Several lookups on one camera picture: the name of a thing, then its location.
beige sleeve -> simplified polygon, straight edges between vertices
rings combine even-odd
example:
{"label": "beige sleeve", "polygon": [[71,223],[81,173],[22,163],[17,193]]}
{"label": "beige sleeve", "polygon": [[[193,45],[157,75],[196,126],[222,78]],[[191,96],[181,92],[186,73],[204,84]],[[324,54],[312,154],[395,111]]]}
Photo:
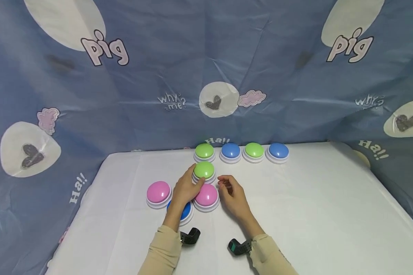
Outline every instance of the beige sleeve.
{"label": "beige sleeve", "polygon": [[256,236],[251,246],[252,265],[260,275],[298,275],[270,236]]}
{"label": "beige sleeve", "polygon": [[158,228],[138,275],[171,275],[179,261],[180,232],[163,225]]}

table surface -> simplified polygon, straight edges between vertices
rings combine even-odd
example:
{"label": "table surface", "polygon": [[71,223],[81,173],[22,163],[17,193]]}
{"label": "table surface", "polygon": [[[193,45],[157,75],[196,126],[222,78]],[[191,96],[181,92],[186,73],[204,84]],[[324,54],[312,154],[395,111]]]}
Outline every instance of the table surface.
{"label": "table surface", "polygon": [[[223,163],[244,187],[259,223],[300,275],[413,274],[413,220],[350,148],[322,142],[288,145],[287,163],[242,158]],[[194,149],[110,155],[82,200],[47,275],[134,275],[161,225],[165,209],[146,204],[146,190],[163,180],[174,186],[194,163]],[[200,229],[184,247],[176,275],[257,274],[245,257],[227,250],[245,240],[222,205],[195,212],[181,231]]]}

fabric backdrop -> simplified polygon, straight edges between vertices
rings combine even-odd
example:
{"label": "fabric backdrop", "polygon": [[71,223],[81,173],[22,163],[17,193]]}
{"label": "fabric backdrop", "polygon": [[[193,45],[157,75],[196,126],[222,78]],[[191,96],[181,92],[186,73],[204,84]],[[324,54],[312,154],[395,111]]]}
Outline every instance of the fabric backdrop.
{"label": "fabric backdrop", "polygon": [[328,139],[413,218],[413,0],[0,0],[0,275],[108,154]]}

white button base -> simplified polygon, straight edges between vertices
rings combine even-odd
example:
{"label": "white button base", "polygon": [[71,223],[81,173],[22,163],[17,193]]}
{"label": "white button base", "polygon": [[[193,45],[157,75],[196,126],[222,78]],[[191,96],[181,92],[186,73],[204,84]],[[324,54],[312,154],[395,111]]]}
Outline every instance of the white button base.
{"label": "white button base", "polygon": [[150,206],[150,208],[153,209],[162,209],[164,207],[166,207],[168,205],[168,203],[171,200],[171,196],[173,195],[173,190],[170,188],[170,194],[168,194],[168,197],[160,203],[153,203],[151,201],[149,201],[148,199],[146,199],[148,206]]}
{"label": "white button base", "polygon": [[198,202],[196,202],[196,200],[194,200],[194,207],[200,212],[208,213],[214,211],[219,206],[219,203],[220,199],[219,196],[217,196],[216,202],[211,206],[202,206]]}
{"label": "white button base", "polygon": [[[197,183],[200,180],[200,178],[198,178],[194,173],[193,173],[192,179],[195,183]],[[208,179],[205,179],[205,183],[212,184],[215,179],[216,179],[216,171],[214,171],[211,177],[209,177]]]}
{"label": "white button base", "polygon": [[216,151],[214,151],[213,155],[207,159],[202,159],[201,157],[198,157],[196,155],[196,152],[194,152],[194,160],[196,162],[213,162],[213,160],[216,159]]}
{"label": "white button base", "polygon": [[257,158],[255,158],[255,157],[250,157],[250,156],[248,156],[248,154],[246,153],[246,151],[243,150],[243,158],[244,158],[247,162],[250,162],[250,163],[259,163],[259,162],[262,162],[262,160],[263,160],[263,155],[262,155],[261,157],[257,157]]}
{"label": "white button base", "polygon": [[180,221],[179,227],[187,225],[194,217],[194,205],[192,202],[190,202],[190,204],[191,204],[191,211],[185,219]]}
{"label": "white button base", "polygon": [[266,155],[266,158],[267,158],[270,162],[275,163],[275,164],[283,164],[283,163],[287,162],[287,161],[288,161],[288,158],[289,158],[289,154],[288,154],[286,157],[284,157],[284,158],[282,158],[282,159],[277,159],[276,157],[274,157],[273,155],[271,155],[271,153],[269,152],[269,150],[266,150],[266,151],[265,151],[265,155]]}
{"label": "white button base", "polygon": [[228,164],[236,164],[240,161],[240,159],[242,158],[242,151],[240,151],[240,154],[238,156],[236,156],[233,159],[230,159],[229,157],[225,157],[222,154],[222,151],[220,151],[219,153],[219,158],[224,162],[224,163],[228,163]]}

black wristband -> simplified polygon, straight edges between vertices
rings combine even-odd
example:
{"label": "black wristband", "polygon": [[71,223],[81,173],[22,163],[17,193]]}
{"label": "black wristband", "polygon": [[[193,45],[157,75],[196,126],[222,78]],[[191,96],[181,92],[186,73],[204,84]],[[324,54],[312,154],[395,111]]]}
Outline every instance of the black wristband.
{"label": "black wristband", "polygon": [[235,256],[248,254],[251,252],[251,240],[247,240],[241,244],[236,239],[232,239],[228,244],[228,249]]}
{"label": "black wristband", "polygon": [[192,228],[189,234],[184,232],[180,233],[180,242],[183,245],[194,245],[200,236],[200,230],[197,228]]}

